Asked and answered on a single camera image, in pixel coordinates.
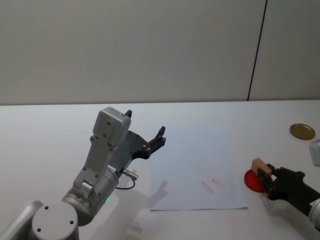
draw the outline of white table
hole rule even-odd
[[[52,203],[66,194],[86,160],[97,113],[107,106],[0,107],[0,231],[29,202]],[[115,191],[94,220],[79,229],[81,240],[320,238],[307,217],[290,204],[266,201],[243,183],[251,161],[260,157],[275,167],[305,172],[305,182],[320,191],[320,170],[312,164],[310,141],[289,132],[291,124],[305,123],[319,136],[320,100],[110,106],[122,112],[131,109],[130,129],[147,140],[155,134],[147,131],[149,125],[223,125],[248,209],[150,212],[152,158],[136,159],[130,165],[139,174],[136,187]]]

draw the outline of gold lid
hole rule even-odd
[[[298,139],[310,140],[316,135],[315,130],[303,123],[296,123],[291,125],[290,133]]]

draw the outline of wooden block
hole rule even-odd
[[[266,174],[271,175],[272,170],[262,161],[260,158],[256,158],[252,161],[251,170],[258,175],[258,168],[261,168],[265,171]]]

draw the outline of red plastic lid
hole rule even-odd
[[[265,191],[258,176],[251,169],[244,174],[244,183],[252,191],[258,193],[263,193]]]

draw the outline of white wall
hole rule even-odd
[[[320,99],[320,0],[269,0],[250,100]]]
[[[265,0],[1,0],[0,104],[245,100]]]

